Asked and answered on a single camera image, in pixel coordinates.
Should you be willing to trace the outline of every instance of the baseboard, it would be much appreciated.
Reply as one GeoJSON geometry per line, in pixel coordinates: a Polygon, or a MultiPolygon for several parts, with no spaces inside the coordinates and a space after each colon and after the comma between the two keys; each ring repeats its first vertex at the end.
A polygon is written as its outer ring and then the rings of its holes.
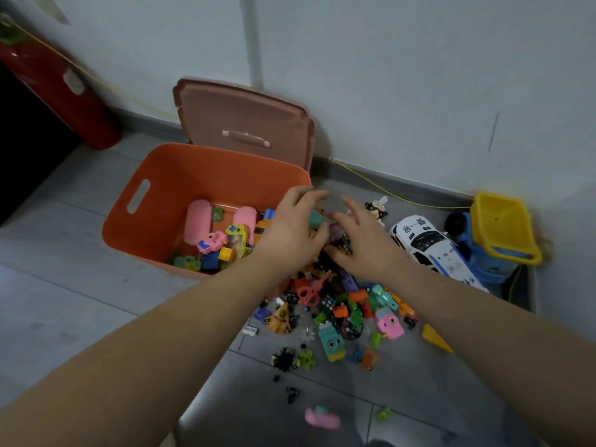
{"type": "MultiPolygon", "coordinates": [[[[155,119],[120,108],[112,109],[120,118],[123,126],[128,130],[144,133],[164,141],[187,142],[187,138],[184,135],[180,124],[155,119]]],[[[436,205],[440,207],[468,207],[473,201],[473,197],[468,194],[452,192],[447,189],[433,187],[412,180],[400,179],[360,166],[348,166],[387,191],[419,204],[436,205]]],[[[313,158],[310,175],[313,178],[332,179],[356,187],[379,191],[374,185],[371,185],[366,180],[349,172],[344,167],[337,163],[333,163],[325,157],[313,158]]]]}

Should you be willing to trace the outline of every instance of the yellow toy bucket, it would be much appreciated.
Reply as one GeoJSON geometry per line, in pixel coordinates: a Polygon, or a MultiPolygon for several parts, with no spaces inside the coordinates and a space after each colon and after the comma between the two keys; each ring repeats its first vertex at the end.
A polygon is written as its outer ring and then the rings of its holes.
{"type": "Polygon", "coordinates": [[[491,257],[528,265],[542,262],[530,214],[520,199],[481,191],[474,197],[470,216],[474,242],[491,257]],[[523,257],[503,254],[500,250],[515,251],[523,257]]]}

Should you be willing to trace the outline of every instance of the storage box lid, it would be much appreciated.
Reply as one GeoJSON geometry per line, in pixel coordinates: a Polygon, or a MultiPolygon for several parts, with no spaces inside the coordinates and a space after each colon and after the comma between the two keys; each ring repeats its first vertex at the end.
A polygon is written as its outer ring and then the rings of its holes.
{"type": "Polygon", "coordinates": [[[310,170],[315,127],[298,104],[242,86],[191,78],[174,87],[174,103],[190,144],[310,170]]]}

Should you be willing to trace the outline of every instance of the toy wheel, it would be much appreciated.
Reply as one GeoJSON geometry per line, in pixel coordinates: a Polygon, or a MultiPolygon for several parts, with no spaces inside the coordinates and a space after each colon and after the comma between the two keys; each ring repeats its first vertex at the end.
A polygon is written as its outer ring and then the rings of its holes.
{"type": "Polygon", "coordinates": [[[464,257],[464,260],[466,262],[469,262],[470,257],[472,256],[472,251],[470,247],[467,246],[466,243],[457,243],[456,248],[459,251],[459,254],[461,254],[461,256],[464,257]]]}
{"type": "Polygon", "coordinates": [[[466,223],[463,213],[451,213],[445,220],[445,231],[453,237],[458,237],[466,230],[466,223]]]}

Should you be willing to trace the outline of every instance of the pink toy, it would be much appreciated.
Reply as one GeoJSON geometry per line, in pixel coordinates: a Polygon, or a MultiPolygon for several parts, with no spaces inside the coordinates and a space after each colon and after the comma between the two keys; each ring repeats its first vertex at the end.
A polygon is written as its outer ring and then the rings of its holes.
{"type": "Polygon", "coordinates": [[[255,226],[257,224],[257,211],[252,207],[240,207],[234,213],[232,224],[244,224],[249,231],[249,245],[255,244],[255,226]]]}
{"type": "Polygon", "coordinates": [[[210,233],[204,240],[197,243],[198,250],[203,254],[219,251],[228,242],[228,236],[222,231],[210,233]]]}
{"type": "Polygon", "coordinates": [[[389,306],[377,309],[375,312],[377,318],[377,328],[388,338],[398,338],[404,333],[404,329],[399,324],[398,317],[391,312],[389,306]]]}
{"type": "Polygon", "coordinates": [[[305,285],[300,287],[296,290],[296,294],[298,295],[298,304],[305,305],[309,308],[316,308],[319,303],[321,302],[321,297],[319,296],[319,292],[323,288],[323,284],[327,280],[329,276],[331,276],[332,272],[327,271],[318,281],[313,282],[310,286],[305,285]]]}
{"type": "Polygon", "coordinates": [[[341,426],[341,420],[337,415],[328,413],[325,408],[320,406],[317,406],[314,410],[307,408],[304,412],[304,419],[309,425],[326,430],[339,430],[341,426]]]}
{"type": "Polygon", "coordinates": [[[184,243],[196,245],[211,232],[211,202],[199,199],[191,202],[187,210],[187,220],[184,225],[184,243]]]}

